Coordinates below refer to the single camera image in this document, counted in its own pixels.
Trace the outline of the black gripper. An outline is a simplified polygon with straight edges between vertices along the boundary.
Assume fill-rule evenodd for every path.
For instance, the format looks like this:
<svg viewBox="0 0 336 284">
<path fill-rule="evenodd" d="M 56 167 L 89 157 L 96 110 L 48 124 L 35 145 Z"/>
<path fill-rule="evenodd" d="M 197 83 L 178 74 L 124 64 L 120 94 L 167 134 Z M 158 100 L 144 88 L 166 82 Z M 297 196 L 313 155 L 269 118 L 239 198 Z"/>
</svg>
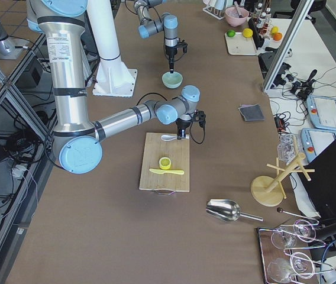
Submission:
<svg viewBox="0 0 336 284">
<path fill-rule="evenodd" d="M 165 38 L 164 39 L 164 52 L 169 61 L 170 73 L 175 71 L 175 56 L 177 55 L 177 50 L 182 49 L 183 54 L 187 52 L 188 44 L 185 40 L 180 38 Z"/>
<path fill-rule="evenodd" d="M 206 115 L 202 110 L 195 110 L 191 114 L 185 114 L 183 118 L 178 118 L 175 123 L 177 126 L 177 139 L 186 138 L 186 129 L 190 127 L 194 122 L 198 122 L 199 126 L 204 130 L 206 124 Z"/>
</svg>

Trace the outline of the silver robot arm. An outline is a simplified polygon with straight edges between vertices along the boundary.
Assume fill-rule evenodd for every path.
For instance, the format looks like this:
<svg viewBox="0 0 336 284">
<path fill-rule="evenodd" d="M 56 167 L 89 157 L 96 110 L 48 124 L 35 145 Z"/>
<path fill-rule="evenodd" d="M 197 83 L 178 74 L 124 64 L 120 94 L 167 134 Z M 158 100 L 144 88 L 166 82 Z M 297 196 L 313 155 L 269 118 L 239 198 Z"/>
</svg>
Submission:
<svg viewBox="0 0 336 284">
<path fill-rule="evenodd" d="M 175 56 L 177 55 L 177 51 L 182 49 L 183 54 L 185 54 L 188 49 L 188 44 L 178 36 L 177 16 L 168 12 L 158 16 L 156 20 L 150 16 L 149 9 L 155 8 L 165 2 L 166 1 L 162 0 L 140 0 L 134 1 L 133 7 L 140 20 L 138 32 L 141 38 L 149 38 L 161 31 L 164 32 L 164 53 L 169 62 L 169 73 L 173 74 L 175 71 Z"/>
<path fill-rule="evenodd" d="M 62 168 L 75 174 L 90 172 L 101 161 L 102 140 L 153 118 L 176 123 L 179 137 L 185 136 L 200 99 L 199 89 L 192 85 L 172 100 L 150 100 L 90 121 L 81 43 L 87 25 L 99 54 L 94 94 L 131 97 L 137 77 L 121 59 L 109 1 L 28 1 L 27 21 L 30 29 L 47 38 L 58 120 L 53 153 Z"/>
</svg>

